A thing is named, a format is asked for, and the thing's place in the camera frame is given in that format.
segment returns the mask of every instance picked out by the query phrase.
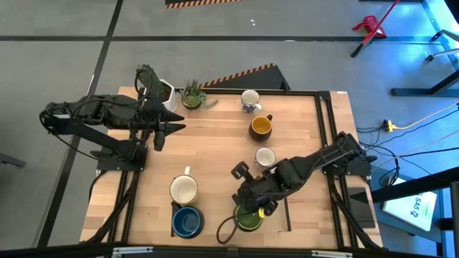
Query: black stand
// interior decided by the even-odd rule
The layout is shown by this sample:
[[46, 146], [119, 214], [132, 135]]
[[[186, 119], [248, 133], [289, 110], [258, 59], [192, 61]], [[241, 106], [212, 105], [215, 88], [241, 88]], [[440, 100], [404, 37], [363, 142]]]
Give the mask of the black stand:
[[10, 164], [13, 166], [17, 166], [20, 168], [25, 167], [26, 162], [25, 161], [20, 161], [19, 159], [13, 158], [11, 156], [5, 155], [3, 153], [0, 153], [0, 164]]
[[459, 70], [430, 89], [393, 88], [390, 92], [393, 96], [405, 97], [459, 97], [459, 90], [448, 90], [456, 82], [459, 82]]
[[[413, 196], [427, 191], [435, 191], [443, 188], [451, 188], [451, 204], [453, 210], [452, 218], [440, 220], [442, 230], [453, 230], [455, 250], [459, 250], [459, 167], [451, 168], [431, 176], [399, 183], [389, 188], [372, 191], [373, 203]], [[364, 200], [364, 194], [358, 193], [352, 196], [360, 201]]]

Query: mug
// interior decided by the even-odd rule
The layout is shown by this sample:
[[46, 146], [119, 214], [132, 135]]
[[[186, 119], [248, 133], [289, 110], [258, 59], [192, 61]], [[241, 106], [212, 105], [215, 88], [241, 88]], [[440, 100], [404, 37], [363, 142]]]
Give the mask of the mug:
[[185, 174], [174, 178], [169, 187], [172, 199], [180, 205], [190, 204], [197, 198], [198, 184], [189, 175], [190, 170], [190, 167], [186, 167]]
[[182, 239], [197, 237], [204, 228], [202, 212], [193, 206], [179, 209], [172, 217], [172, 229]]
[[254, 90], [246, 90], [242, 93], [241, 97], [242, 110], [246, 113], [252, 113], [256, 108], [261, 110], [261, 105], [258, 104], [260, 101], [260, 95]]
[[249, 126], [250, 137], [257, 142], [263, 142], [267, 140], [273, 131], [271, 125], [272, 115], [267, 117], [256, 117], [252, 120]]
[[259, 148], [255, 153], [255, 165], [259, 169], [265, 169], [271, 167], [275, 162], [274, 151], [270, 148]]

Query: white and blue mug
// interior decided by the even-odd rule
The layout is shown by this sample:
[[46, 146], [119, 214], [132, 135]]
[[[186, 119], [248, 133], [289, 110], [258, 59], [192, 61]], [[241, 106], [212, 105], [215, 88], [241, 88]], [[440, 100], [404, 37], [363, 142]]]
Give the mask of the white and blue mug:
[[252, 113], [255, 109], [261, 110], [260, 95], [254, 90], [246, 90], [242, 93], [242, 110], [246, 113]]

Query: wooden tabletop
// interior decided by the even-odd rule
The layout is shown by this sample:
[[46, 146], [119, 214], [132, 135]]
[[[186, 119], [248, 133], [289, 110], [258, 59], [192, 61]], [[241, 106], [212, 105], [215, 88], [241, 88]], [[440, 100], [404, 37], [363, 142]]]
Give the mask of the wooden tabletop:
[[[119, 94], [134, 98], [137, 95], [133, 87], [121, 87]], [[356, 137], [347, 94], [332, 92], [331, 96], [338, 131]], [[293, 156], [307, 156], [321, 147], [313, 97], [263, 95], [260, 101], [263, 110], [255, 114], [242, 112], [238, 95], [209, 95], [208, 99], [219, 99], [219, 103], [210, 110], [189, 111], [180, 101], [177, 102], [176, 113], [185, 117], [179, 123], [186, 124], [186, 128], [168, 136], [162, 152], [152, 151], [152, 140], [148, 141], [150, 152], [146, 169], [141, 172], [139, 179], [128, 240], [130, 244], [220, 246], [215, 238], [217, 227], [232, 215], [235, 204], [231, 195], [236, 193], [242, 183], [242, 179], [238, 181], [230, 174], [235, 165], [245, 161], [250, 166], [250, 173], [257, 176], [260, 171], [255, 167], [254, 155], [259, 147], [272, 148], [277, 161]], [[325, 103], [322, 106], [327, 138], [331, 143]], [[254, 117], [268, 114], [273, 116], [273, 134], [266, 142], [256, 143], [248, 135], [249, 124]], [[128, 137], [128, 132], [122, 130], [111, 130], [108, 134], [117, 139]], [[186, 166], [191, 166], [191, 175], [199, 185], [198, 200], [193, 205], [200, 208], [205, 217], [202, 233], [191, 240], [171, 237], [169, 185], [174, 177], [184, 172]], [[371, 198], [366, 182], [357, 176], [346, 178], [348, 187], [364, 187]], [[109, 171], [95, 184], [81, 240], [89, 239], [110, 215], [119, 180], [119, 171]], [[245, 233], [238, 230], [229, 245], [337, 248], [328, 186], [321, 170], [314, 171], [305, 186], [288, 197], [288, 207], [292, 231], [287, 231], [285, 207], [281, 201], [276, 212], [267, 217], [257, 231]], [[122, 214], [115, 239], [120, 239], [123, 221]], [[346, 220], [342, 214], [341, 224], [345, 244], [349, 245]], [[233, 226], [228, 223], [223, 227], [222, 238], [226, 238]], [[373, 241], [382, 245], [377, 225], [375, 229], [365, 231]]]

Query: concrete floor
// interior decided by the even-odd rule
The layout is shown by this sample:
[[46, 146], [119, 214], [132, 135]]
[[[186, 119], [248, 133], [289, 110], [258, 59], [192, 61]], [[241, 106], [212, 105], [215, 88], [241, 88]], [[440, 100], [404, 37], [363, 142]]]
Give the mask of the concrete floor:
[[[436, 6], [437, 2], [430, 0], [429, 4]], [[105, 35], [115, 4], [116, 0], [40, 1], [39, 4], [32, 0], [3, 0], [0, 36]], [[388, 6], [388, 3], [357, 0], [289, 0], [288, 4], [245, 0], [166, 10], [162, 1], [130, 0], [123, 5], [115, 35], [356, 36], [359, 33], [351, 28], [363, 16], [380, 17]], [[431, 37], [435, 33], [420, 4], [397, 6], [384, 29], [391, 37]], [[441, 45], [375, 42], [352, 59], [349, 55], [357, 45], [356, 42], [112, 42], [96, 93], [115, 94], [119, 86], [132, 85], [135, 68], [143, 63], [154, 67], [159, 77], [182, 87], [185, 80], [207, 81], [275, 62], [293, 89], [347, 91], [356, 124], [363, 128], [377, 126], [383, 119], [398, 125], [409, 124], [454, 101], [389, 94], [392, 87], [432, 87], [451, 74], [454, 69], [447, 57], [431, 63], [423, 61], [429, 54], [442, 51]], [[86, 93], [101, 47], [102, 42], [0, 41], [3, 121], [0, 152], [28, 162], [24, 169], [0, 166], [0, 249], [34, 245], [67, 150], [46, 134], [38, 122], [38, 113], [48, 102], [75, 101]], [[403, 153], [453, 132], [458, 121], [458, 115], [452, 115], [385, 146]], [[359, 137], [367, 143], [376, 140], [376, 134]], [[382, 133], [380, 141], [391, 137]], [[454, 135], [425, 150], [453, 147], [458, 140], [459, 135]], [[88, 152], [97, 147], [82, 141], [80, 149]], [[410, 160], [435, 173], [457, 166], [459, 161], [455, 157], [457, 152], [415, 156]], [[375, 164], [386, 159], [379, 156]], [[407, 176], [425, 176], [424, 171], [403, 161], [401, 167], [400, 172]], [[51, 245], [78, 242], [94, 172], [95, 162], [77, 155]], [[384, 245], [391, 250], [436, 254], [435, 243], [431, 241], [389, 226], [380, 225], [380, 229]]]

